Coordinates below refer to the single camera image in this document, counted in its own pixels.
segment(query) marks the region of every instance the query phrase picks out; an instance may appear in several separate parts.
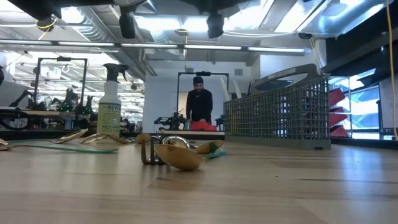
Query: spray bottle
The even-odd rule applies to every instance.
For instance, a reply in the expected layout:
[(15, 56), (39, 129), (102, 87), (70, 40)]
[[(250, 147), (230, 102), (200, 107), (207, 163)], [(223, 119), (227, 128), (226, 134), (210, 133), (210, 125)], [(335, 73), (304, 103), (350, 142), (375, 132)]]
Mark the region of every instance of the spray bottle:
[(127, 65), (116, 65), (113, 63), (104, 64), (108, 70), (104, 86), (105, 95), (99, 99), (97, 133), (113, 134), (119, 137), (121, 100), (118, 97), (118, 76), (123, 74), (126, 79)]

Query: black shirt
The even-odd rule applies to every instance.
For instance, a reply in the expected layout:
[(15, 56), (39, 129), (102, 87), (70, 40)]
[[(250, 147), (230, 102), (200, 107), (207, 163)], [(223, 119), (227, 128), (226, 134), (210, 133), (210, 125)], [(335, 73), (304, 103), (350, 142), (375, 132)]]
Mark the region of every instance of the black shirt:
[(200, 92), (192, 90), (187, 98), (187, 119), (199, 121), (205, 119), (211, 122), (211, 111), (213, 111), (213, 96), (210, 91), (202, 89)]

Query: black cap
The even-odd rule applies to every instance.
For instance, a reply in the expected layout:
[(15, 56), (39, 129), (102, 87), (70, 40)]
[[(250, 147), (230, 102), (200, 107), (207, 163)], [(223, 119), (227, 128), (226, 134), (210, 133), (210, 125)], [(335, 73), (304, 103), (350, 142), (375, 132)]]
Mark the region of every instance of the black cap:
[(193, 84), (203, 83), (202, 77), (193, 78)]

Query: wire basket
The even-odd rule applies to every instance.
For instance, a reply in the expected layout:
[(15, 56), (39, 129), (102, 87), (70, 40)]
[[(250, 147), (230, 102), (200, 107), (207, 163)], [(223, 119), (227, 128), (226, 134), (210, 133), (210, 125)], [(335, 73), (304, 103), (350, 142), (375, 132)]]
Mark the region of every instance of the wire basket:
[(330, 149), (327, 77), (224, 103), (227, 141)]

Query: ceiling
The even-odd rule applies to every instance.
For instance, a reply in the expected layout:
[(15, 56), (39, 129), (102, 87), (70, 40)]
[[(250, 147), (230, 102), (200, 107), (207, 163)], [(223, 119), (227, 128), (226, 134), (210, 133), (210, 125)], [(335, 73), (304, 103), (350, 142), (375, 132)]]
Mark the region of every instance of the ceiling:
[[(317, 38), (337, 37), (349, 32), (373, 14), (385, 7), (385, 0), (254, 0), (248, 1), (220, 13), (224, 19), (224, 34), (209, 39), (206, 33), (207, 14), (180, 0), (151, 0), (143, 4), (134, 14), (136, 38), (124, 39), (119, 26), (119, 8), (104, 5), (62, 9), (63, 19), (58, 19), (51, 32), (36, 27), (36, 20), (6, 0), (0, 0), (0, 39), (63, 40), (79, 42), (147, 42), (184, 43), (195, 45), (238, 45), (265, 47), (306, 47), (308, 41), (299, 39), (297, 32), (312, 33)], [(188, 36), (176, 34), (175, 29), (189, 30)], [(141, 84), (147, 72), (156, 75), (148, 60), (188, 60), (208, 62), (247, 62), (253, 53), (222, 50), (154, 50), (154, 49), (99, 49), (96, 47), (60, 47), (30, 45), (0, 45), (3, 53), (15, 58), (16, 79), (32, 79), (33, 68), (39, 57), (88, 58), (88, 80), (105, 80), (102, 64), (107, 62), (130, 65), (129, 82), (119, 86), (124, 101), (132, 101), (132, 110), (142, 111), (142, 90), (132, 91), (131, 82)], [(48, 67), (64, 68), (65, 63), (48, 62)], [(62, 72), (71, 80), (82, 79), (80, 62), (68, 63), (69, 71)], [(30, 86), (30, 81), (18, 80)], [(61, 92), (72, 82), (41, 83), (41, 92)], [(98, 95), (103, 83), (87, 83), (85, 91)]]

